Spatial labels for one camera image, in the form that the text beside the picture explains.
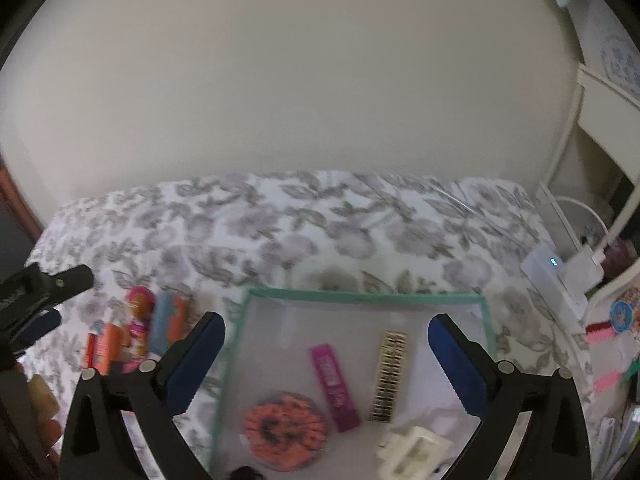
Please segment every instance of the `power strip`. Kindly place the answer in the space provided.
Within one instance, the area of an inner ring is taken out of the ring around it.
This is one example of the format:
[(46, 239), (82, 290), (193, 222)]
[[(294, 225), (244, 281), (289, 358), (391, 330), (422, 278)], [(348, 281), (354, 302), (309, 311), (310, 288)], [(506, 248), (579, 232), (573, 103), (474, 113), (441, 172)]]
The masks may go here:
[(566, 290), (558, 276), (564, 269), (560, 256), (546, 243), (540, 242), (527, 255), (520, 268), (562, 326), (580, 331), (581, 321), (587, 310), (587, 297), (583, 294), (580, 301), (575, 301)]

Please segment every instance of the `silver rivet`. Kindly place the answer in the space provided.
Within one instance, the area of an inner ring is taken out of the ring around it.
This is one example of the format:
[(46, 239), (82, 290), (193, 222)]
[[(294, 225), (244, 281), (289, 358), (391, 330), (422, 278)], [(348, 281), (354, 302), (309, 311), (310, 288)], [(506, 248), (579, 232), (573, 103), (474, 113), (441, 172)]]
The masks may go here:
[(563, 379), (571, 379), (574, 376), (571, 373), (571, 370), (569, 370), (569, 368), (566, 368), (564, 366), (560, 368), (560, 370), (558, 371), (558, 375), (560, 375), (560, 377), (562, 377)]
[(513, 363), (508, 361), (500, 361), (498, 363), (498, 370), (500, 370), (503, 374), (513, 374), (516, 367), (513, 366)]
[(148, 374), (156, 369), (156, 362), (153, 359), (147, 359), (138, 368), (143, 374)]
[(80, 377), (82, 377), (83, 381), (88, 381), (89, 379), (93, 379), (94, 375), (95, 375), (95, 369), (87, 368), (80, 374)]

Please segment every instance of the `teal border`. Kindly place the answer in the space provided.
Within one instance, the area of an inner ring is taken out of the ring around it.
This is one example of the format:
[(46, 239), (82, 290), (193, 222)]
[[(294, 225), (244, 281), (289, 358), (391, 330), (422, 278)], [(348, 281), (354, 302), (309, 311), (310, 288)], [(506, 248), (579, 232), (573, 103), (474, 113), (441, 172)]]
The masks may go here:
[(226, 412), (227, 385), (231, 380), (231, 373), (236, 363), (236, 357), (239, 353), (240, 341), (244, 325), (246, 323), (246, 313), (252, 298), (276, 298), (278, 300), (293, 301), (317, 301), (319, 303), (353, 303), (353, 304), (401, 304), (422, 306), (425, 304), (469, 304), (479, 303), (482, 312), (482, 322), (484, 323), (484, 334), (487, 341), (487, 353), (495, 360), (495, 332), (491, 322), (489, 313), (489, 304), (484, 296), (479, 294), (358, 294), (356, 292), (334, 292), (329, 290), (292, 290), (288, 288), (271, 288), (271, 287), (254, 287), (249, 288), (244, 297), (241, 306), (241, 313), (238, 323), (235, 326), (233, 340), (228, 347), (224, 349), (225, 357), (225, 373), (220, 387), (220, 398), (216, 405), (216, 414), (214, 416), (211, 428), (211, 445), (209, 457), (209, 473), (213, 471), (216, 451), (220, 444), (220, 436), (222, 432), (220, 428), (224, 423)]

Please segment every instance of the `white wall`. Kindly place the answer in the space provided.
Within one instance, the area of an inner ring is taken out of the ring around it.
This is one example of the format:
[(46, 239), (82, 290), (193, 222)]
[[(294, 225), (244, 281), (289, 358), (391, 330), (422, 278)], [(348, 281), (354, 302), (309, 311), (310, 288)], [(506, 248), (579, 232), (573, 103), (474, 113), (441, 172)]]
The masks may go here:
[(532, 186), (577, 62), (552, 0), (48, 0), (0, 75), (0, 149), (68, 200), (229, 171)]

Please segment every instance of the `magenta packet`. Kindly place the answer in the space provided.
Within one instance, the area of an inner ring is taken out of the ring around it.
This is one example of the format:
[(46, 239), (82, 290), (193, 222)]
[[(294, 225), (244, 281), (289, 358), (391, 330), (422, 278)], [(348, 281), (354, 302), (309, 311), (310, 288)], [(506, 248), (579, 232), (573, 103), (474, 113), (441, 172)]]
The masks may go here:
[(314, 346), (309, 351), (338, 433), (357, 428), (361, 424), (360, 417), (344, 383), (331, 345)]

